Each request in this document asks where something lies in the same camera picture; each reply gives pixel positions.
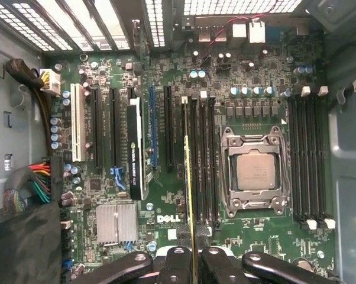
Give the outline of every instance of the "chip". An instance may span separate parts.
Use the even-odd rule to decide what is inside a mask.
[[[277,69],[277,68],[278,68],[277,63],[270,62],[270,69]]]
[[[215,83],[213,84],[213,87],[214,87],[216,90],[220,90],[220,88],[221,88],[220,82],[215,82]]]
[[[275,159],[272,154],[253,153],[237,156],[237,186],[242,191],[275,188]]]
[[[259,84],[261,81],[260,81],[260,78],[259,77],[253,77],[253,85],[257,85]]]
[[[90,190],[91,191],[100,191],[101,190],[101,180],[100,179],[91,179],[90,180]]]

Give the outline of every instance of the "green wire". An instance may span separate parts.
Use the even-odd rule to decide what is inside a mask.
[[[45,195],[45,193],[43,192],[43,190],[40,188],[40,186],[37,184],[37,182],[34,182],[34,185],[35,185],[35,188],[36,188],[36,191],[39,195],[39,197],[41,198],[41,200],[44,202],[44,203],[49,203],[49,199],[48,199],[48,196]]]

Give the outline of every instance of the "colorful wires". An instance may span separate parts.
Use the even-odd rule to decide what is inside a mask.
[[[32,164],[29,168],[34,173],[33,185],[43,203],[50,202],[50,166],[47,163]]]
[[[253,21],[253,20],[256,20],[258,18],[261,18],[262,16],[270,13],[273,9],[275,9],[277,3],[278,3],[278,0],[274,0],[274,5],[266,12],[264,13],[261,13],[261,14],[256,14],[256,15],[253,15],[251,17],[248,17],[248,16],[236,16],[232,19],[230,19],[216,34],[215,34],[215,37],[212,41],[210,41],[210,43],[208,44],[208,49],[215,43],[216,39],[225,31],[226,27],[229,26],[232,22],[234,21],[238,21],[238,20],[244,20],[244,21]]]

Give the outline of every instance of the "screw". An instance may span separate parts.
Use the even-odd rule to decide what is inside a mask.
[[[152,211],[154,208],[153,203],[147,203],[147,210]]]
[[[325,253],[322,250],[319,250],[318,253],[318,258],[323,259],[325,257]]]
[[[327,6],[326,8],[325,8],[325,13],[327,14],[327,15],[330,15],[330,14],[332,14],[334,12],[334,5],[329,5],[329,6]]]
[[[181,247],[177,247],[175,250],[174,250],[175,253],[184,253],[185,251],[181,248]]]
[[[239,200],[237,200],[237,199],[233,200],[233,206],[234,207],[239,207],[240,206]]]
[[[286,61],[287,61],[287,63],[293,63],[294,62],[294,57],[292,57],[292,56],[287,56],[286,57]]]
[[[219,253],[219,249],[216,247],[210,247],[208,250],[210,253],[212,254],[218,254]]]
[[[56,64],[54,65],[54,69],[55,69],[56,71],[61,71],[61,70],[62,70],[62,64],[61,64],[61,63],[56,63]]]
[[[143,261],[143,260],[145,260],[145,259],[147,259],[147,258],[146,258],[145,255],[143,255],[143,254],[138,254],[138,255],[136,255],[136,257],[135,257],[135,260],[136,260],[137,262],[141,262],[141,261]]]
[[[258,254],[256,254],[256,253],[252,253],[252,254],[250,255],[250,259],[251,259],[251,260],[254,260],[255,262],[257,262],[257,261],[261,260],[261,257],[260,257]]]

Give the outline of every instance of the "black ram slot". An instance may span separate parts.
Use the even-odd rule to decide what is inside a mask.
[[[135,89],[132,87],[127,88],[127,95],[128,95],[128,100],[135,99],[137,97],[135,93]]]
[[[191,185],[193,194],[193,208],[195,222],[200,222],[200,208],[199,208],[199,175],[198,175],[198,126],[197,126],[197,113],[196,106],[198,104],[197,98],[190,98],[190,151],[191,151]]]
[[[315,100],[309,98],[307,103],[307,125],[308,125],[308,145],[309,145],[309,178],[310,178],[310,203],[311,217],[318,219],[319,216],[319,192],[318,192],[318,173],[317,173],[317,158],[316,158],[316,129],[319,128],[315,124]]]
[[[110,95],[110,155],[111,166],[121,166],[121,98],[119,90],[111,88]]]
[[[300,222],[302,214],[302,187],[300,184],[299,132],[297,121],[297,101],[289,101],[289,130],[291,153],[292,201],[294,219]]]
[[[307,103],[305,100],[301,101],[301,117],[302,119],[300,122],[302,123],[302,126],[300,128],[302,132],[302,137],[300,139],[300,142],[302,143],[302,167],[303,167],[303,187],[304,187],[304,196],[303,196],[303,209],[304,215],[306,218],[311,218],[310,213],[312,212],[311,210],[311,202],[310,202],[310,176],[309,176],[309,165],[308,165],[308,131],[309,131],[309,126],[307,124]]]
[[[296,101],[295,102],[295,111],[297,113],[296,116],[296,131],[297,131],[297,144],[298,144],[298,160],[299,160],[299,183],[300,183],[300,199],[302,201],[300,217],[302,220],[306,220],[306,216],[309,210],[308,204],[308,189],[307,189],[307,176],[306,176],[306,164],[305,164],[305,152],[304,152],[304,119],[303,119],[303,101]]]
[[[208,175],[207,175],[207,123],[206,123],[206,103],[201,102],[199,106],[199,147],[200,147],[200,176],[201,183],[199,185],[200,207],[202,209],[203,219],[210,222],[211,203],[208,197]]]
[[[316,125],[328,125],[328,113],[326,112],[326,103],[325,101],[318,98],[316,108],[315,108],[315,117]],[[326,204],[325,204],[325,149],[324,149],[324,138],[321,127],[317,128],[317,157],[318,157],[318,194],[319,194],[319,214],[326,215]]]
[[[91,122],[94,166],[101,169],[103,168],[103,108],[102,92],[98,88],[92,90]]]
[[[220,227],[220,214],[218,209],[218,183],[216,172],[216,149],[215,149],[215,98],[209,99],[208,107],[208,148],[209,148],[209,190],[211,191],[212,222],[214,228]]]
[[[185,144],[185,136],[188,134],[188,129],[187,129],[187,117],[186,117],[186,115],[187,115],[187,104],[182,104],[182,109],[181,109],[181,118],[182,118],[182,121],[181,121],[181,123],[182,123],[182,127],[181,127],[181,129],[182,129],[182,137],[183,137],[183,139],[182,139],[182,145],[184,145]],[[189,202],[188,202],[188,200],[189,200],[189,198],[188,198],[188,192],[187,192],[187,190],[188,190],[188,188],[187,188],[187,184],[186,184],[186,186],[185,186],[185,191],[184,191],[184,196],[185,196],[185,203],[186,203],[186,206],[185,206],[185,216],[187,216],[187,218],[189,218],[189,207],[188,207],[188,205],[189,205]]]
[[[164,109],[166,166],[174,167],[173,93],[171,86],[164,86]]]

